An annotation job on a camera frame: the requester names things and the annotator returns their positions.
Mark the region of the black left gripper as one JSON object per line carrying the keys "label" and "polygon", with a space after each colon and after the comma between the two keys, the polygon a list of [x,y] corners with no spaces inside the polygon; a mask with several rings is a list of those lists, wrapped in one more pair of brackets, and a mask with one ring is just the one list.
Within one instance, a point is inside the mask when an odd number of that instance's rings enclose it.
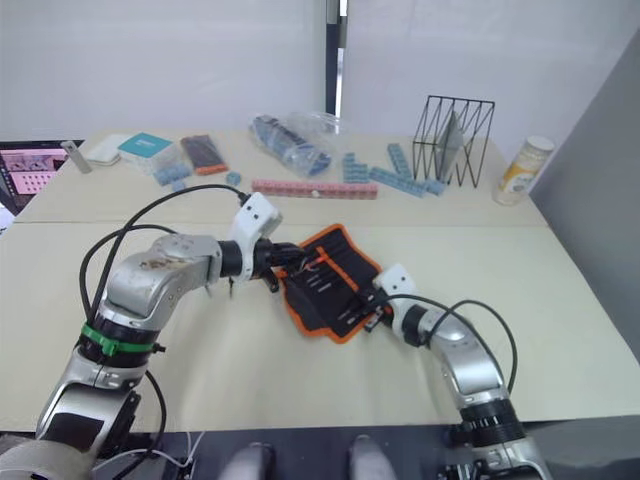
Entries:
{"label": "black left gripper", "polygon": [[273,243],[268,239],[259,239],[254,246],[254,273],[264,273],[269,291],[277,293],[280,290],[279,278],[271,268],[286,267],[289,264],[305,265],[313,253],[313,249],[293,243]]}

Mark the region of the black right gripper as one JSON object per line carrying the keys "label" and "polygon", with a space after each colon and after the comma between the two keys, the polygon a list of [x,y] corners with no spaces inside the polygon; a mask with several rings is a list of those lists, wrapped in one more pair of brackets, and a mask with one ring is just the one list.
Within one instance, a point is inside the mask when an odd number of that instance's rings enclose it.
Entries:
{"label": "black right gripper", "polygon": [[371,333],[377,326],[390,328],[394,313],[388,300],[389,295],[383,289],[361,290],[347,302],[347,314],[361,314],[365,320],[363,329]]}

